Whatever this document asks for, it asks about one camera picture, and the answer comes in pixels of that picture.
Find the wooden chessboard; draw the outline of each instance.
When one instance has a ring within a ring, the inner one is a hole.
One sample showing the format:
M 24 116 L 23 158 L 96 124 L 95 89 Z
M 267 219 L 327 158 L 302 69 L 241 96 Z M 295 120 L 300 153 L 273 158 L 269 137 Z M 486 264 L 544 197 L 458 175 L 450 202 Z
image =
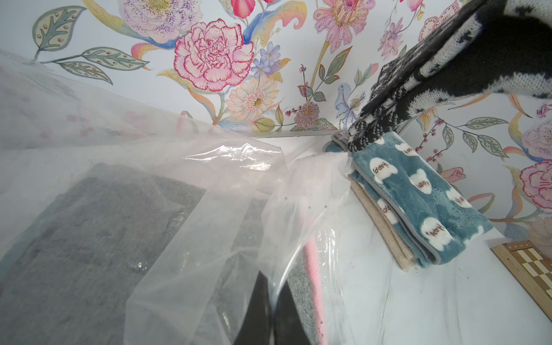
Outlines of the wooden chessboard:
M 529 241 L 491 248 L 552 321 L 552 262 Z

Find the blanket with cloud print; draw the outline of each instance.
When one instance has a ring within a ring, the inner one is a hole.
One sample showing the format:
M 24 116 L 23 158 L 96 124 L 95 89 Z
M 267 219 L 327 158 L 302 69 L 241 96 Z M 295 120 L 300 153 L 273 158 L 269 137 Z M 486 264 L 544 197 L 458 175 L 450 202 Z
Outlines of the blanket with cloud print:
M 344 133 L 333 136 L 326 151 L 346 147 L 347 138 L 340 135 Z M 396 133 L 385 134 L 352 157 L 353 179 L 382 210 L 392 209 L 398 219 L 391 223 L 421 267 L 450 262 L 493 228 Z

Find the white table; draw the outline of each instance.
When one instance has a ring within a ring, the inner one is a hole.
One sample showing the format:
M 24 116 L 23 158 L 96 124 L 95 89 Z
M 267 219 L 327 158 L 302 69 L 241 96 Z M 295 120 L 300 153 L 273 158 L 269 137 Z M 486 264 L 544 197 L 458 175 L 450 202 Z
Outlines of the white table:
M 299 157 L 327 140 L 262 139 L 285 155 L 314 143 Z M 343 219 L 339 269 L 357 345 L 552 344 L 552 322 L 490 250 L 507 242 L 497 230 L 449 264 L 404 272 L 353 193 Z

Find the vacuum storage bag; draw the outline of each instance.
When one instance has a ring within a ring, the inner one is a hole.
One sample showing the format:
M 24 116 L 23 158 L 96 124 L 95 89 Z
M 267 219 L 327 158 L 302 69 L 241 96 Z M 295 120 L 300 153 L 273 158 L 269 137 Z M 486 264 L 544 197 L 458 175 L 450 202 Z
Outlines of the vacuum storage bag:
M 348 191 L 315 157 L 329 184 L 280 208 L 280 148 L 17 57 L 0 101 L 1 344 L 232 344 L 259 270 L 277 298 Z

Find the gray felt fabric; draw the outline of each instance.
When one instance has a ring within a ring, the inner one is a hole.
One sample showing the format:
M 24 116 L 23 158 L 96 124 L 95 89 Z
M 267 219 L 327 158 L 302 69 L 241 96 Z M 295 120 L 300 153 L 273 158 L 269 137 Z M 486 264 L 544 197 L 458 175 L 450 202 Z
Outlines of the gray felt fabric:
M 312 282 L 306 269 L 305 251 L 303 250 L 297 259 L 295 267 L 288 277 L 288 285 L 295 301 L 297 314 L 301 319 L 303 330 L 312 345 L 318 344 L 318 330 L 314 317 L 314 301 L 312 300 Z
M 94 166 L 0 261 L 0 344 L 122 344 L 128 297 L 204 192 L 122 166 Z M 258 247 L 262 239 L 263 208 L 251 202 L 232 246 L 238 254 L 225 263 L 204 317 L 239 315 L 227 302 L 232 282 L 250 280 L 253 289 L 258 271 L 244 248 Z M 309 284 L 308 277 L 302 284 Z M 308 310 L 301 304 L 312 304 L 310 290 L 297 291 L 308 293 L 294 294 L 298 310 Z M 220 325 L 231 338 L 241 327 L 224 320 Z M 211 326 L 200 323 L 196 337 Z

